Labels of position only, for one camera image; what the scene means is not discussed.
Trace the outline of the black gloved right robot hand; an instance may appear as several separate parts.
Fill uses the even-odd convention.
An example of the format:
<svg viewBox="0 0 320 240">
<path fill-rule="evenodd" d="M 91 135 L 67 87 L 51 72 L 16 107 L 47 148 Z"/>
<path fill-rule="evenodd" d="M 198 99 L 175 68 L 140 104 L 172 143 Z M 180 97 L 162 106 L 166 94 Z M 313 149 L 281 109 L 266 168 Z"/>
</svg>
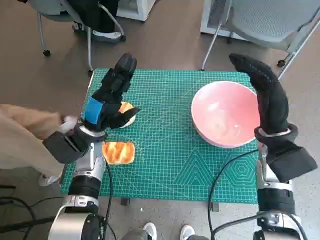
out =
<svg viewBox="0 0 320 240">
<path fill-rule="evenodd" d="M 252 57 L 231 53 L 229 59 L 237 72 L 245 73 L 256 91 L 259 127 L 274 135 L 288 130 L 289 104 L 287 95 L 272 69 Z"/>
</svg>

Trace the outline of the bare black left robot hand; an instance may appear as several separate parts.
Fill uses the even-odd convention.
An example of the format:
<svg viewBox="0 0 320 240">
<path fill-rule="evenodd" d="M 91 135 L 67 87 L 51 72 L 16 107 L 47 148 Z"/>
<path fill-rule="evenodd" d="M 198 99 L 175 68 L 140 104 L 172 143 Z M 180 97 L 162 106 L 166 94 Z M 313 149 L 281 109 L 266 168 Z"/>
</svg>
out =
<svg viewBox="0 0 320 240">
<path fill-rule="evenodd" d="M 123 127 L 140 109 L 133 107 L 120 112 L 123 94 L 131 85 L 137 67 L 137 60 L 124 53 L 113 68 L 102 78 L 101 86 L 89 98 L 84 109 L 84 126 L 92 132 L 102 132 L 107 128 Z"/>
</svg>

